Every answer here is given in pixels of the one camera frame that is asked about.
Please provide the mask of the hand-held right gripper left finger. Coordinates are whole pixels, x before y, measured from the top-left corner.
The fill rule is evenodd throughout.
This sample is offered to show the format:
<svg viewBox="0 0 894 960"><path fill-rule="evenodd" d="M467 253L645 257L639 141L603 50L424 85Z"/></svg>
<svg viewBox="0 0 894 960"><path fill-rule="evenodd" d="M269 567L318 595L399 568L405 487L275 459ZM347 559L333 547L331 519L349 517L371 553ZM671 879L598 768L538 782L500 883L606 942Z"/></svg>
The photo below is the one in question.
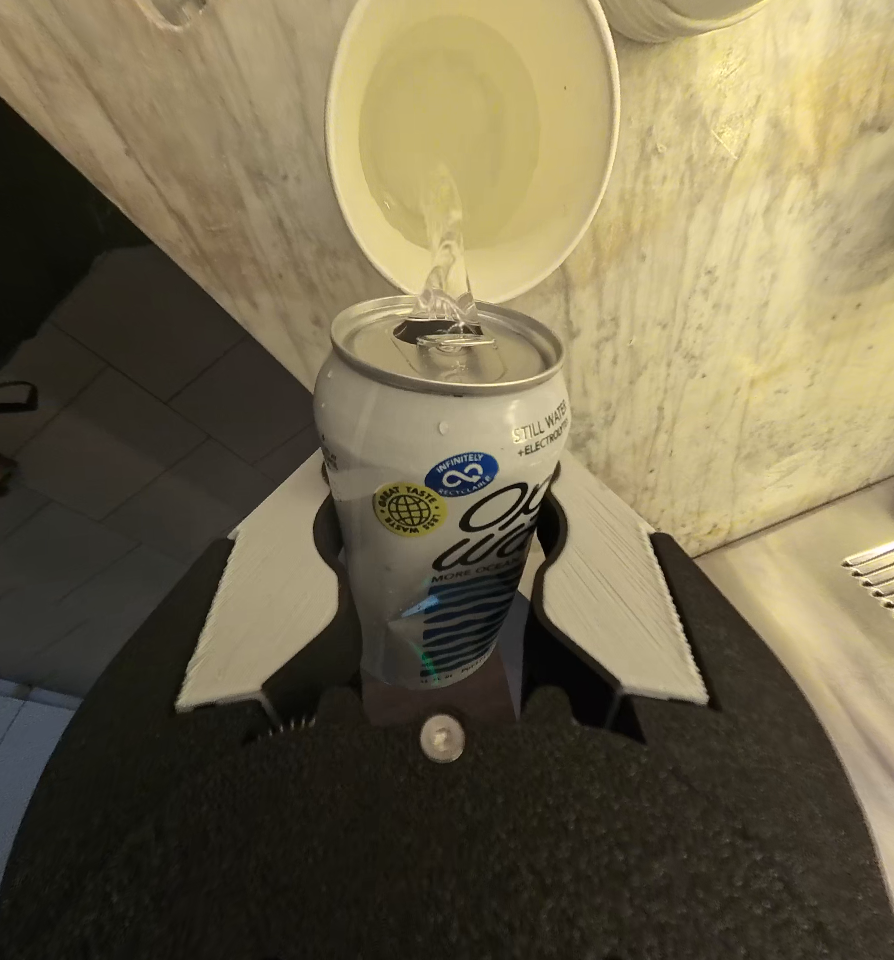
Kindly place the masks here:
<svg viewBox="0 0 894 960"><path fill-rule="evenodd" d="M239 523L177 713L253 701L272 722L312 722L325 692L359 689L338 522L324 460L309 458Z"/></svg>

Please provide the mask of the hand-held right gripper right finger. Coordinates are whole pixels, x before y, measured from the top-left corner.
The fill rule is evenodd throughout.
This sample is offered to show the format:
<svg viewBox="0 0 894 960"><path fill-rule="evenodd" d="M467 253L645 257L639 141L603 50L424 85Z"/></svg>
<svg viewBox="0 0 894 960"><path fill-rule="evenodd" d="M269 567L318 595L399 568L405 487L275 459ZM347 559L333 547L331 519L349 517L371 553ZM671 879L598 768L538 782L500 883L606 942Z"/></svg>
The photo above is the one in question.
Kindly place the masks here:
<svg viewBox="0 0 894 960"><path fill-rule="evenodd" d="M645 520L579 462L562 461L536 534L544 559L529 584L523 707L551 687L574 722L637 730L635 699L711 706Z"/></svg>

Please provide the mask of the white aluminium water can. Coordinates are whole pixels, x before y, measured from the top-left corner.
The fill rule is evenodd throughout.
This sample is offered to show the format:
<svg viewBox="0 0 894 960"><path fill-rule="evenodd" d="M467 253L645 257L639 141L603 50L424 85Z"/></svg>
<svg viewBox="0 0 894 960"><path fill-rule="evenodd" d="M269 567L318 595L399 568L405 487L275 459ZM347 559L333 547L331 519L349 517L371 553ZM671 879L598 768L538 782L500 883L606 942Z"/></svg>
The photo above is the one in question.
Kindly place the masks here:
<svg viewBox="0 0 894 960"><path fill-rule="evenodd" d="M416 298L333 321L313 395L370 676L435 690L492 654L572 413L549 327L477 305L472 332Z"/></svg>

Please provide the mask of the white paper cup green band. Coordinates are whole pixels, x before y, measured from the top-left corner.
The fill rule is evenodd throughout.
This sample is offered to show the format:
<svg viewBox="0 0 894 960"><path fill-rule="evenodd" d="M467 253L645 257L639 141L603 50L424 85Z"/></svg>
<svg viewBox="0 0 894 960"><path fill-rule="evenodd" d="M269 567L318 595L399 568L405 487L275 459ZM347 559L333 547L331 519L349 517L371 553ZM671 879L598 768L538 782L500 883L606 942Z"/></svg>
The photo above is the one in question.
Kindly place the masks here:
<svg viewBox="0 0 894 960"><path fill-rule="evenodd" d="M372 266L418 293L432 260L423 195L446 168L474 294L503 304L552 275L593 222L620 107L600 2L356 2L326 102L333 192Z"/></svg>

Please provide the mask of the white marble desk countertop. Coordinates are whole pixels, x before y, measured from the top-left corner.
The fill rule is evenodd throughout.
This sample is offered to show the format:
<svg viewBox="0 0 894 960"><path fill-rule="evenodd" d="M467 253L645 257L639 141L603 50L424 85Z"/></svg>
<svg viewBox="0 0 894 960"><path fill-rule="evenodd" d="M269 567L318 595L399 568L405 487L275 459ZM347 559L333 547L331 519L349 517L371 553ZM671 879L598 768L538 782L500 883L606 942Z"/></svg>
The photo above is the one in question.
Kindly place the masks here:
<svg viewBox="0 0 894 960"><path fill-rule="evenodd" d="M354 2L0 2L0 96L311 387L389 291L333 197ZM573 453L702 553L894 474L894 2L615 40L619 144L513 307L568 344Z"/></svg>

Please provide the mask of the stainless steel sink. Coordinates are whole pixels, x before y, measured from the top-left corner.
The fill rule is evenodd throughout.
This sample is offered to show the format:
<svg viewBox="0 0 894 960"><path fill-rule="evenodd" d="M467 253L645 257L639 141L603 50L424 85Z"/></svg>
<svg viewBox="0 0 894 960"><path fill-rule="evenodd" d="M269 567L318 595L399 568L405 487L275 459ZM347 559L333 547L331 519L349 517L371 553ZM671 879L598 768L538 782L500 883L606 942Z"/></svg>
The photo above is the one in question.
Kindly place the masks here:
<svg viewBox="0 0 894 960"><path fill-rule="evenodd" d="M894 621L840 562L894 540L894 477L698 565L796 680L861 801L894 905Z"/></svg>

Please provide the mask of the stack of inverted paper cups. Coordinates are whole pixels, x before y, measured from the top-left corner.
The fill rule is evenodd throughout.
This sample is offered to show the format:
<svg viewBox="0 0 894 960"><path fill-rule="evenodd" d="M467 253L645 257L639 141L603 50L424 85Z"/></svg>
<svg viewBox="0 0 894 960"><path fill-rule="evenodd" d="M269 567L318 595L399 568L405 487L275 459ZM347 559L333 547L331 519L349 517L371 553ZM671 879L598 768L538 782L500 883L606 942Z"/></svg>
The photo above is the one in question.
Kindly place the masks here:
<svg viewBox="0 0 894 960"><path fill-rule="evenodd" d="M725 30L752 18L768 1L601 1L614 33L661 44Z"/></svg>

